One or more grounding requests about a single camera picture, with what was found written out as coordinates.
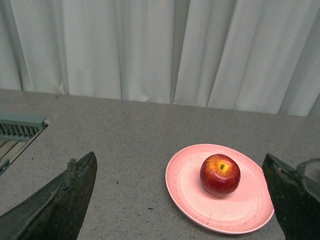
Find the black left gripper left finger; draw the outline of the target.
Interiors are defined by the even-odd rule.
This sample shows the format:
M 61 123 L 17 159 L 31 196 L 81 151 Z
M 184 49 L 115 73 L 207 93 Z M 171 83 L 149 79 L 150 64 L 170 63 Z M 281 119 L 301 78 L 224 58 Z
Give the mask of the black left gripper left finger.
M 0 217 L 2 240 L 75 240 L 93 193 L 97 159 L 89 152 Z

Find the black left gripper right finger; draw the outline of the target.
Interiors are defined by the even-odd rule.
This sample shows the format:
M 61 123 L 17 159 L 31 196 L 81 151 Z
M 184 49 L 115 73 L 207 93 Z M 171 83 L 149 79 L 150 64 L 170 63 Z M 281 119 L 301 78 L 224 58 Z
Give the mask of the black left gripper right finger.
M 320 160 L 293 168 L 268 153 L 262 171 L 276 219 L 287 240 L 320 238 Z

